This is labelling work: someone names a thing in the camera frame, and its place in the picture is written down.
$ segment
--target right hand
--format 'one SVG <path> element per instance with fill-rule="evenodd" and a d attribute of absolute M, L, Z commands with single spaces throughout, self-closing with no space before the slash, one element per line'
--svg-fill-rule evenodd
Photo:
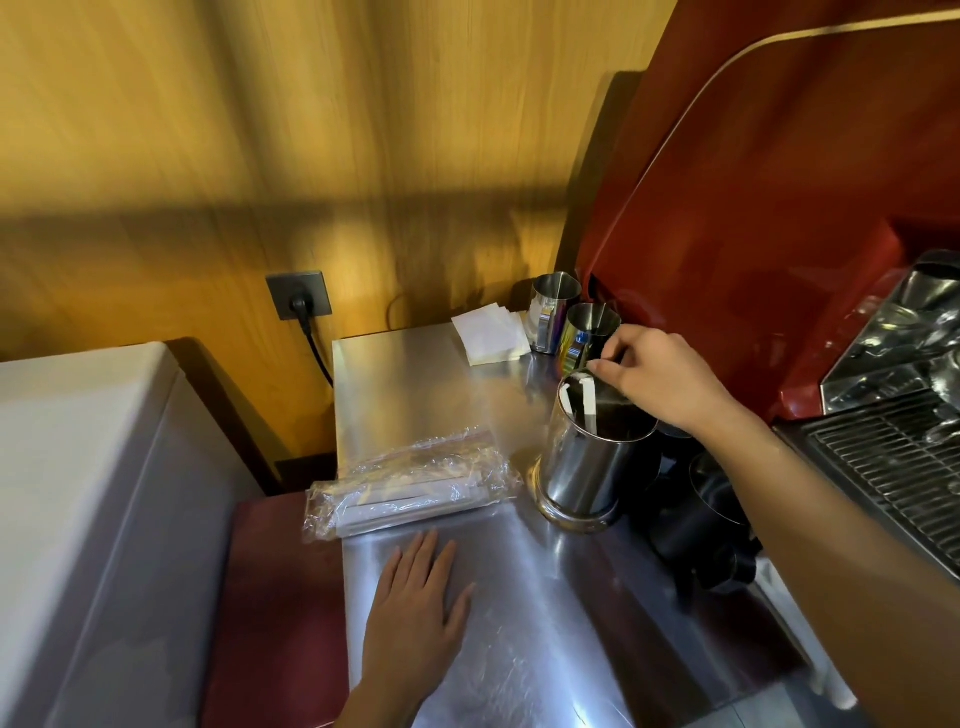
<path fill-rule="evenodd" d="M 640 409 L 694 436 L 709 420 L 739 406 L 709 364 L 677 333 L 625 324 L 600 359 L 587 366 Z"/>

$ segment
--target stack of napkins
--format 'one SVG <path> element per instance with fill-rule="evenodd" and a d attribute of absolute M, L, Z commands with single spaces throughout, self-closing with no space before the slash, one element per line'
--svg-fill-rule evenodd
<path fill-rule="evenodd" d="M 454 316 L 453 326 L 464 342 L 471 367 L 513 361 L 530 353 L 520 314 L 511 313 L 502 305 L 491 303 L 462 316 Z"/>

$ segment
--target wooden wall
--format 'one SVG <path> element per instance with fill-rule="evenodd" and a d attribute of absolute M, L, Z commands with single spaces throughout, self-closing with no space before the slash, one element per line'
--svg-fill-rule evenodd
<path fill-rule="evenodd" d="M 551 270 L 614 72 L 673 0 L 11 0 L 0 356 L 195 338 L 269 461 L 334 448 L 263 277 L 332 339 Z"/>

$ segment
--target drip tray grate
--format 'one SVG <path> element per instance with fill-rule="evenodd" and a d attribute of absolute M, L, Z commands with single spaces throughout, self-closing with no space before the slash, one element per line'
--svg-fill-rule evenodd
<path fill-rule="evenodd" d="M 881 510 L 960 575 L 960 437 L 929 446 L 941 421 L 929 390 L 806 425 L 823 455 L 843 466 Z"/>

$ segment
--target wall socket plate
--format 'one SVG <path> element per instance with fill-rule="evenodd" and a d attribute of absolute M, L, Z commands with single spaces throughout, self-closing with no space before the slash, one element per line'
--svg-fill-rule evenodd
<path fill-rule="evenodd" d="M 270 288 L 270 295 L 276 306 L 276 315 L 280 317 L 280 321 L 297 318 L 297 314 L 290 307 L 290 299 L 300 291 L 305 291 L 313 297 L 314 316 L 329 316 L 333 313 L 330 308 L 330 298 L 326 295 L 324 274 L 320 271 L 275 273 L 267 276 L 267 287 Z"/>

